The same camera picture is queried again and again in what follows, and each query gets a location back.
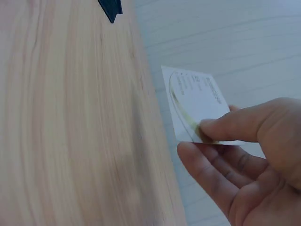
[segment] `wood grain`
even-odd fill
[[[186,225],[130,0],[0,0],[0,225]]]

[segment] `card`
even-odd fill
[[[166,94],[178,141],[242,145],[241,141],[216,142],[199,129],[203,119],[218,119],[230,111],[211,75],[162,67]]]

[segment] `wooden surface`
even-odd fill
[[[301,98],[300,0],[135,0],[190,226],[228,226],[176,154],[161,65],[212,74],[229,104]],[[263,156],[259,145],[244,148]]]
[[[185,216],[130,0],[0,0],[0,225]]]

